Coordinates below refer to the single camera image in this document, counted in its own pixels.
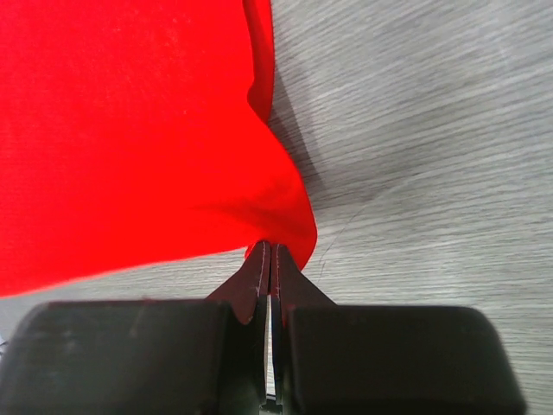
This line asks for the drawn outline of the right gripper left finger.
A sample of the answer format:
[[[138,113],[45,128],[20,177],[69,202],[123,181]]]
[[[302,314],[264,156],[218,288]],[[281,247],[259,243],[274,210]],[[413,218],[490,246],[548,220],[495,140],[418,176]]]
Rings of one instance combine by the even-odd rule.
[[[203,299],[50,302],[1,360],[4,414],[256,414],[270,245]]]

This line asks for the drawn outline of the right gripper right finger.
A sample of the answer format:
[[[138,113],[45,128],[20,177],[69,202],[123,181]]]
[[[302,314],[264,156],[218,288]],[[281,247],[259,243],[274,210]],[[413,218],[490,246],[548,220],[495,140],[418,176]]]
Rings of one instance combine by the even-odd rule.
[[[271,253],[273,367],[285,414],[523,414],[496,329],[458,306],[338,305]]]

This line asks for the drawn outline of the red t shirt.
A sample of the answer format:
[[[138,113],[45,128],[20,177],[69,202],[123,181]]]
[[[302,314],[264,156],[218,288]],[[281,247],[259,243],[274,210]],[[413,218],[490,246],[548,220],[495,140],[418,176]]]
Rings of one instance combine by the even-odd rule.
[[[267,1],[1,4],[1,294],[317,241]]]

